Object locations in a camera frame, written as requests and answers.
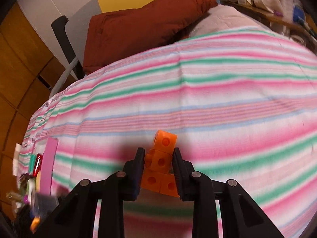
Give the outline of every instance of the striped fabric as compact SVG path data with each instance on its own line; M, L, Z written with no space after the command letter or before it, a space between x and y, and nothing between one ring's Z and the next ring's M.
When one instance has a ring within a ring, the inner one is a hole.
M56 137L51 190L70 191L122 169L162 129L178 135L196 170L236 179L286 238L298 237L317 210L316 88L316 56L276 33L246 27L185 39L48 100L30 121L19 171L37 139ZM124 205L126 237L190 237L192 207L142 190Z

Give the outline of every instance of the white wall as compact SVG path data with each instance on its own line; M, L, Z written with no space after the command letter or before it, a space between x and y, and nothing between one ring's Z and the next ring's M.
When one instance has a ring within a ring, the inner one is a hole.
M61 15L70 18L89 1L91 0L18 0L18 3L43 42L55 57L66 66L68 62L56 40L51 24Z

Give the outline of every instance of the pink rectangular object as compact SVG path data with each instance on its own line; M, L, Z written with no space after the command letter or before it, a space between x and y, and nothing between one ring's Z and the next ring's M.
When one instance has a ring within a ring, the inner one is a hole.
M58 140L49 137L43 153L41 166L40 193L50 195L52 184L53 165L57 149Z

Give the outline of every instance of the orange block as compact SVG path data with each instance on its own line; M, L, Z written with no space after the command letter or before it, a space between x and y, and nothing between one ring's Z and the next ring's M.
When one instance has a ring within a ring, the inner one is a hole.
M155 134L153 149L163 151L165 153L172 155L174 152L176 140L177 135L162 130L158 130Z
M173 197L179 197L177 193L175 176L173 174L164 175L159 193Z
M159 192L164 174L144 168L141 179L141 187L147 190Z
M159 150L150 149L145 154L145 166L152 171L168 174L172 165L172 155Z

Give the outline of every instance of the wall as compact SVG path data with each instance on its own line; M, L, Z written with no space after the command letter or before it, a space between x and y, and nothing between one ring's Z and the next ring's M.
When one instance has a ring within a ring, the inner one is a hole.
M48 99L63 71L16 3L0 25L0 204L10 217L6 193L16 190L15 144L22 143L32 114ZM69 76L63 88L74 81Z
M51 23L62 15L70 18L89 1L91 0L18 0L18 3L43 42L66 66L68 62L55 38Z

